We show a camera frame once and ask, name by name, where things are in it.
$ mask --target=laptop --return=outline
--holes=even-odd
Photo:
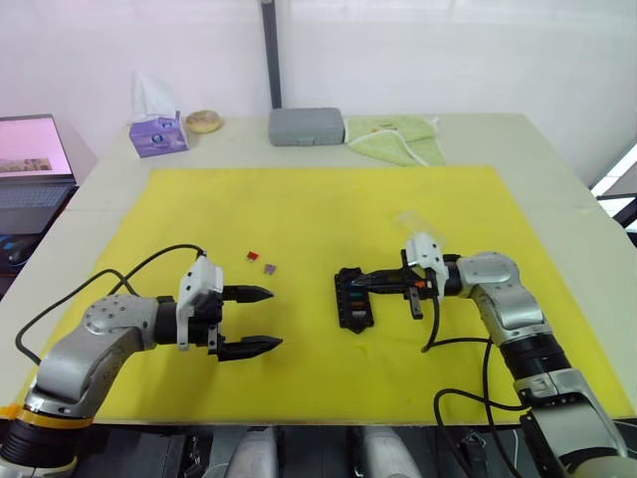
[[[0,118],[0,234],[44,232],[75,188],[52,115]]]

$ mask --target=gray plastic case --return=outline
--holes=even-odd
[[[268,136],[274,146],[342,144],[345,127],[337,108],[272,110]]]

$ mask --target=laptop keyboard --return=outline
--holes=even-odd
[[[0,209],[53,207],[66,194],[66,184],[0,186]]]

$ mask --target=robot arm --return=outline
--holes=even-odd
[[[256,286],[223,286],[221,268],[200,256],[180,284],[179,300],[107,296],[42,360],[24,408],[0,448],[0,477],[62,477],[75,465],[82,432],[104,402],[123,363],[161,344],[205,346],[220,361],[247,359],[281,343],[264,336],[226,343],[223,301],[257,302],[272,293]]]
[[[418,294],[409,294],[417,281],[404,286],[410,304],[418,298],[440,301],[442,290],[445,296],[476,303],[514,377],[520,401],[531,408],[521,423],[543,477],[637,476],[637,461],[626,458],[619,431],[582,374],[571,367],[537,301],[522,285],[514,261],[494,252],[442,256],[436,242],[422,232],[407,242],[401,255],[401,269],[372,272],[352,285],[369,292],[397,292],[400,285],[387,279],[399,281],[408,267],[424,284]]]

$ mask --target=purple tissue box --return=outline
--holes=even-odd
[[[159,117],[134,122],[128,133],[139,157],[157,156],[188,149],[186,133],[181,126],[179,112],[176,118]]]

